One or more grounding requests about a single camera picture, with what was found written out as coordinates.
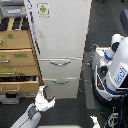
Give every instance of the open drawer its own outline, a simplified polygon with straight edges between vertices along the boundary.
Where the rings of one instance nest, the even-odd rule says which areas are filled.
[[[31,49],[0,50],[0,66],[35,65]]]
[[[0,82],[0,93],[38,92],[39,90],[38,76],[31,76],[29,79],[26,78],[25,81],[24,80],[23,81],[19,80],[19,82],[17,82],[18,80],[8,80],[8,81],[9,82]]]
[[[32,66],[12,66],[12,67],[1,67],[0,66],[0,77],[8,76],[33,76],[38,75],[38,70],[36,65]]]

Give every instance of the refrigerator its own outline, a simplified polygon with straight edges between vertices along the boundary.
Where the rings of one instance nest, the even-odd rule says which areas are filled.
[[[47,98],[77,98],[91,0],[24,0]]]

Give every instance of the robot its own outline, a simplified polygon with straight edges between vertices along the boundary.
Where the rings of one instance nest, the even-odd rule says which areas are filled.
[[[114,34],[111,46],[96,48],[93,91],[104,105],[116,105],[128,90],[128,37]]]
[[[39,91],[35,98],[35,104],[30,104],[26,112],[12,125],[11,128],[35,128],[41,118],[40,111],[45,112],[49,108],[54,107],[55,98],[48,102],[43,95],[45,89],[46,86],[39,87]]]

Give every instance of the wooden cabinet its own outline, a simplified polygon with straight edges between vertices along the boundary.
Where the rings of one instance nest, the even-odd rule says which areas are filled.
[[[18,102],[12,98],[11,102],[3,99],[3,95],[34,96],[42,84],[30,32],[12,31],[13,21],[14,18],[10,18],[7,30],[0,31],[0,101],[6,104]]]

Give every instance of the dark floor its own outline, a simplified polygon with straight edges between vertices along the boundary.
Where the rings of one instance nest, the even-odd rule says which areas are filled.
[[[120,0],[93,0],[89,32],[86,40],[85,52],[91,52],[92,44],[99,46],[110,46],[111,36],[120,33],[126,36],[121,23],[120,12],[128,8],[128,1],[121,3]],[[81,74],[80,87],[87,89],[86,80],[90,80],[89,70],[84,69]],[[27,106],[34,102],[34,99],[20,99],[17,105],[3,105],[0,103],[0,128],[9,128],[26,110]],[[101,115],[100,107],[97,106],[92,90],[89,93],[78,92],[77,99],[56,100],[54,108],[42,113],[39,125],[79,125],[83,128],[92,128],[91,115],[98,117],[101,128],[105,118]]]

